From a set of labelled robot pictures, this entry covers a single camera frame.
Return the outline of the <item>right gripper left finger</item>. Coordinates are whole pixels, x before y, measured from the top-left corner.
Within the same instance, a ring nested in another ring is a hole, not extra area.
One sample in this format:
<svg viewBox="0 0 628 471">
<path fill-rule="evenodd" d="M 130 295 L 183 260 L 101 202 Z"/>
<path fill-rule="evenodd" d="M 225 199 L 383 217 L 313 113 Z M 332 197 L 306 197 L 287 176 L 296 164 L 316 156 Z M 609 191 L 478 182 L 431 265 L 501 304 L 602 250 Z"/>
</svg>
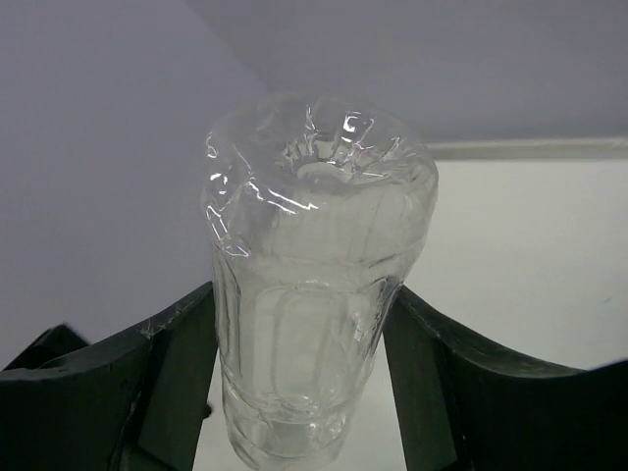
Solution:
<svg viewBox="0 0 628 471">
<path fill-rule="evenodd" d="M 5 470 L 189 470 L 217 353 L 210 285 L 95 343 L 62 324 L 1 372 Z"/>
</svg>

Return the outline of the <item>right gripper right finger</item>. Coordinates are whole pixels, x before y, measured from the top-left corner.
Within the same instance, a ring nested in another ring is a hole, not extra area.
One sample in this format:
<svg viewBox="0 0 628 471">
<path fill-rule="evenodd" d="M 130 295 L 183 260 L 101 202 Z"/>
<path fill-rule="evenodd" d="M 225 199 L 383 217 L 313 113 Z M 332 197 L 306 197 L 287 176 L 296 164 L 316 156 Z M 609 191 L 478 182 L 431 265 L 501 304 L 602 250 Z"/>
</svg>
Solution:
<svg viewBox="0 0 628 471">
<path fill-rule="evenodd" d="M 626 468 L 625 361 L 581 370 L 520 353 L 408 288 L 385 346 L 408 469 Z"/>
</svg>

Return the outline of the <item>clear slim plastic bottle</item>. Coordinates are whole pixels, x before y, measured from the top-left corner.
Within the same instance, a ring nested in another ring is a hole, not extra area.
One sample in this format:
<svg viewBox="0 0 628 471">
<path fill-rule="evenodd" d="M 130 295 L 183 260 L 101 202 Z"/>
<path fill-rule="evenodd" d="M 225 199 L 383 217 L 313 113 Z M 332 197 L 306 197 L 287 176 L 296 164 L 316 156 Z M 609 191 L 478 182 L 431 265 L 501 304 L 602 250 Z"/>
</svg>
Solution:
<svg viewBox="0 0 628 471">
<path fill-rule="evenodd" d="M 277 93 L 205 144 L 222 402 L 254 470 L 336 459 L 439 191 L 421 138 L 328 93 Z"/>
</svg>

